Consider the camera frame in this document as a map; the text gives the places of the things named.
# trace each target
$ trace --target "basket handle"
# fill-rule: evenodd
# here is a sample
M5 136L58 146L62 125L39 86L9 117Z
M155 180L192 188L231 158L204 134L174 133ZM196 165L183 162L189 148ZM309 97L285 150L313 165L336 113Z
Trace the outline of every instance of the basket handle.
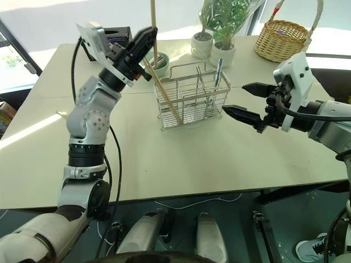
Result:
M274 11L272 13L272 16L270 17L268 22L271 22L274 19L275 14L279 11L279 9L283 5L283 3L284 3L284 0L281 0L281 1L279 1L276 4L276 6L274 8ZM322 15L324 1L323 0L317 0L317 3L318 3L318 5L317 5L317 14L316 14L316 17L315 17L315 19L313 21L311 29L308 31L307 35L305 36L305 41L303 43L303 51L306 51L308 46L310 45L312 33L316 29L317 24L319 22L319 19L320 19L321 15Z

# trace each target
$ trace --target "potted plant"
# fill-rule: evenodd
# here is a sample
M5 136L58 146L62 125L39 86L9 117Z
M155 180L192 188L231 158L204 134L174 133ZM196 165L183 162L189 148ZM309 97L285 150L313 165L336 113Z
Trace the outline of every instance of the potted plant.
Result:
M201 32L193 35L191 38L191 54L198 59L208 59L211 53L213 37L206 32L212 20L212 6L214 0L204 0L199 18L202 24Z
M215 40L210 56L213 66L217 65L219 58L223 59L223 67L232 64L235 51L234 35L261 3L262 0L214 0L213 18L209 23Z

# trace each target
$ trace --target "metal utensil holder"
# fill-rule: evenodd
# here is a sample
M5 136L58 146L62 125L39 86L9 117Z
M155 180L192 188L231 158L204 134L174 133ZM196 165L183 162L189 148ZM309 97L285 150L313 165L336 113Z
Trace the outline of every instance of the metal utensil holder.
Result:
M203 66L204 71L201 75L204 85L197 73L183 77L173 76L175 68L182 69L182 67L189 67L189 65L192 65L194 69L197 65ZM162 130L183 127L222 117L222 106L230 91L230 82L222 71L219 87L214 91L215 75L216 70L206 70L205 61L171 67L170 77L160 80L169 97L169 101L164 99L157 86L155 86L158 110L162 120ZM179 113L176 114L177 118L174 114L174 109Z

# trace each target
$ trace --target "wicker basket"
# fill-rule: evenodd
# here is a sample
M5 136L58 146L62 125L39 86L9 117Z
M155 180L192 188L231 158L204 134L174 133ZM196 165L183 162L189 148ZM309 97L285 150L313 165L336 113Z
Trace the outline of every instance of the wicker basket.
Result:
M318 0L317 15L310 31L308 31L303 26L292 22L273 20L283 2L284 0L281 0L276 5L269 21L264 24L255 45L255 50L260 56L275 62L282 62L293 54L307 50L311 42L311 35L317 27L323 11L323 0Z

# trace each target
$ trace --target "white flower pot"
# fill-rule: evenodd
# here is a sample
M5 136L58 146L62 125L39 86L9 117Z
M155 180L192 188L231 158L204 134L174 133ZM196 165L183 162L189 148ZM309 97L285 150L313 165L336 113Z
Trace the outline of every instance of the white flower pot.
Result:
M200 41L195 38L197 34L198 33L191 38L191 54L197 59L208 59L211 53L213 37L211 34L207 33L211 36L211 39Z
M223 59L223 67L228 67L233 64L234 61L234 52L235 47L233 46L232 49L229 50L222 50L216 47L216 44L212 46L211 55L210 55L210 62L214 67L217 67L218 60L220 58Z

